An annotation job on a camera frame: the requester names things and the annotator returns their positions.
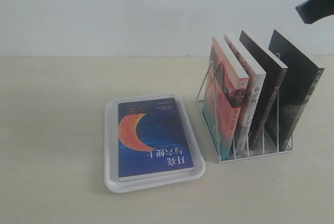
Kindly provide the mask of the blue moon cover book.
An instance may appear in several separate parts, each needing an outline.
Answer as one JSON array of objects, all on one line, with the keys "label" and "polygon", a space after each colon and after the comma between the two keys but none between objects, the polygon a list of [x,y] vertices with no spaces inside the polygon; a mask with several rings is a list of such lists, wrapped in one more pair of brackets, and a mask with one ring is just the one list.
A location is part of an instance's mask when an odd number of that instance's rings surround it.
[{"label": "blue moon cover book", "polygon": [[118,178],[121,181],[193,169],[175,98],[118,105]]}]

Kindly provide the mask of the black cover book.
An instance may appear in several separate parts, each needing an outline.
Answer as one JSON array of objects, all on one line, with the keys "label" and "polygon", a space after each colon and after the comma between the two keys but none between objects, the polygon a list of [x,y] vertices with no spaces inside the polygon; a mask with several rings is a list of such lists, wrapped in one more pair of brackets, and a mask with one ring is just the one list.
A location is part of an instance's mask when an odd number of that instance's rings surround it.
[{"label": "black cover book", "polygon": [[268,49],[288,67],[265,123],[276,148],[284,151],[325,68],[279,30],[273,31]]}]

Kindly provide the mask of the dark brown cover book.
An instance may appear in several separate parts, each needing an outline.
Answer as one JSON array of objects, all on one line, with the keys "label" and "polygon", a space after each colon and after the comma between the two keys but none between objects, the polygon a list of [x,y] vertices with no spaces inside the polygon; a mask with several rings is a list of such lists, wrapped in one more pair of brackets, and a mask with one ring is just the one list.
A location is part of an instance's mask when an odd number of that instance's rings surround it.
[{"label": "dark brown cover book", "polygon": [[241,31],[239,40],[266,72],[249,131],[248,146],[250,150],[254,150],[288,67],[259,44],[249,32]]}]

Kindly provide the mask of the white pink spine book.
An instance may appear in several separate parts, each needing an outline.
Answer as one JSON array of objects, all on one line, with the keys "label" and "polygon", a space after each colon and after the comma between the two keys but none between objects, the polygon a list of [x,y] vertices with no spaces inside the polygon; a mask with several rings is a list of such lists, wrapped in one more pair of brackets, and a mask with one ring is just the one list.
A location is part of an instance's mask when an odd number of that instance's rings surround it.
[{"label": "white pink spine book", "polygon": [[240,154],[243,152],[248,142],[251,123],[266,77],[266,72],[249,53],[246,47],[233,34],[226,33],[223,38],[249,76],[235,130],[235,152]]}]

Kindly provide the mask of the orange teal cover book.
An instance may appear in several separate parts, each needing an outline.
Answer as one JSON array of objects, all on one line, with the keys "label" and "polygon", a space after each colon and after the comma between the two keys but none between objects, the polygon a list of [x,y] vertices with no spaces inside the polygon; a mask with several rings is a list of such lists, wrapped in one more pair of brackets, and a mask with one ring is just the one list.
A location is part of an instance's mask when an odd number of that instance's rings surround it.
[{"label": "orange teal cover book", "polygon": [[223,37],[212,38],[202,113],[220,160],[230,156],[249,76]]}]

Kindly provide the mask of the white plastic tray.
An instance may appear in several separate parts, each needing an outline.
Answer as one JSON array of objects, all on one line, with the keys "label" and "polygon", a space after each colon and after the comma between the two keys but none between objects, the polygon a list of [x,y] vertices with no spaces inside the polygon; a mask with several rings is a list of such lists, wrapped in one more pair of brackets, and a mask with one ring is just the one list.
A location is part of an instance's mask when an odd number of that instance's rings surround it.
[{"label": "white plastic tray", "polygon": [[104,183],[126,193],[200,178],[206,165],[182,97],[115,99],[104,113]]}]

